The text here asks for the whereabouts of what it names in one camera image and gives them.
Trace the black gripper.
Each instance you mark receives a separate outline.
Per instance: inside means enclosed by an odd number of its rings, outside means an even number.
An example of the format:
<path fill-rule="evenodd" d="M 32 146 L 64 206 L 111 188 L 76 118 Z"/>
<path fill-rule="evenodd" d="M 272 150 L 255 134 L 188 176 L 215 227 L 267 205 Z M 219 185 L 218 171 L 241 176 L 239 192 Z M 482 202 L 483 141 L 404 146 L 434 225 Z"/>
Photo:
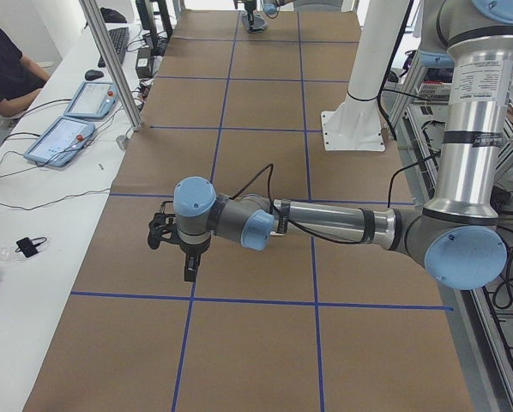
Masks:
<path fill-rule="evenodd" d="M 174 214 L 158 212 L 148 224 L 148 246 L 157 250 L 161 243 L 178 245 L 185 253 L 184 280 L 195 282 L 201 262 L 201 255 L 211 244 L 210 233 L 197 235 L 182 232 Z"/>

